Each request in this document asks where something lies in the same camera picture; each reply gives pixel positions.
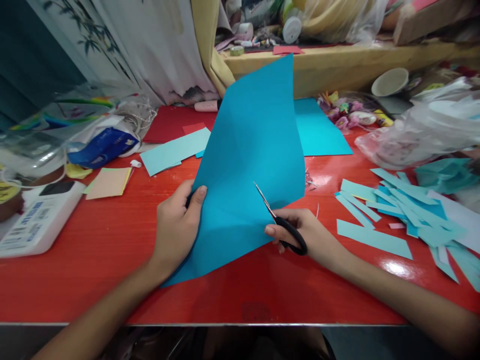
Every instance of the glossy table surface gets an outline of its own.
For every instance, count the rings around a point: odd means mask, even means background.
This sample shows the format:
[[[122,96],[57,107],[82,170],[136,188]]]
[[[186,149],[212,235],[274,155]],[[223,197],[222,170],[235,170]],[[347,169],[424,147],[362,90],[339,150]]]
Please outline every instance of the glossy table surface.
[[[343,178],[377,187],[377,167],[355,147],[361,132],[347,135],[354,155],[306,157],[318,186],[291,205],[313,213],[334,235],[336,219],[357,224],[335,199]],[[127,167],[116,159],[109,168]],[[98,301],[150,256],[155,242],[156,206],[185,179],[194,178],[200,159],[149,177],[135,169],[123,196],[82,200],[52,248],[30,257],[0,259],[0,323],[68,323]],[[83,182],[91,182],[97,171]],[[414,260],[338,236],[344,246],[369,263],[480,313],[480,295],[457,264],[460,284],[436,266],[425,243],[397,220],[382,215],[377,230],[406,239]],[[404,324],[378,300],[290,251],[279,255],[267,244],[198,279],[154,291],[128,319],[130,324]]]

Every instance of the black scissors handle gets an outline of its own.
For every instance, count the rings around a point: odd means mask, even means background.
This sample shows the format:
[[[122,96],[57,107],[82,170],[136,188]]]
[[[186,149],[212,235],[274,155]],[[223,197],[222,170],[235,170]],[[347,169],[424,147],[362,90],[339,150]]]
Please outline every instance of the black scissors handle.
[[[284,227],[300,244],[300,248],[298,248],[296,246],[289,244],[286,241],[280,241],[281,244],[285,247],[285,249],[290,248],[297,255],[307,255],[307,251],[308,251],[307,244],[305,243],[304,238],[302,237],[302,235],[300,235],[299,231],[295,228],[295,226],[293,226],[291,223],[289,223],[287,220],[285,220],[283,217],[280,217],[280,216],[275,217],[275,222],[277,225]]]

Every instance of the white bowl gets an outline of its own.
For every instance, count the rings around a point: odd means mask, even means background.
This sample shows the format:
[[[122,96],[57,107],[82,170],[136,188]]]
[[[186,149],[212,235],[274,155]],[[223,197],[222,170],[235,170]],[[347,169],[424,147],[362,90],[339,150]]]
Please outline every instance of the white bowl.
[[[397,67],[383,73],[371,86],[371,93],[378,97],[385,97],[399,93],[409,82],[409,71]]]

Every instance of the fingernail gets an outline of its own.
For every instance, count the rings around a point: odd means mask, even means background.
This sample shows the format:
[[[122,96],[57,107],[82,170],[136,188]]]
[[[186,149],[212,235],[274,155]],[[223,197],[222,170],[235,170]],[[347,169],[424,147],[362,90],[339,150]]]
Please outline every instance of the fingernail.
[[[270,226],[266,226],[265,227],[265,234],[271,236],[271,235],[275,234],[275,230],[273,228],[271,228]]]

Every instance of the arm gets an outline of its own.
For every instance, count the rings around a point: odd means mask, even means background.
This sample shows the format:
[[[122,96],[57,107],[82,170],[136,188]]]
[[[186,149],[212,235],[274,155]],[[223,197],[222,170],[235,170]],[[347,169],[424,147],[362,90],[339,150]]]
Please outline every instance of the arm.
[[[307,243],[308,255],[317,263],[375,296],[452,355],[462,358],[476,350],[480,321],[475,314],[351,254],[311,211],[281,209],[274,212],[298,229]],[[274,238],[281,254],[285,248],[280,240],[298,246],[281,226],[269,224],[265,233]]]
[[[158,205],[155,250],[151,258],[76,321],[64,328],[32,360],[95,359],[142,300],[175,271],[190,252],[207,188],[193,194],[193,180],[182,183]]]

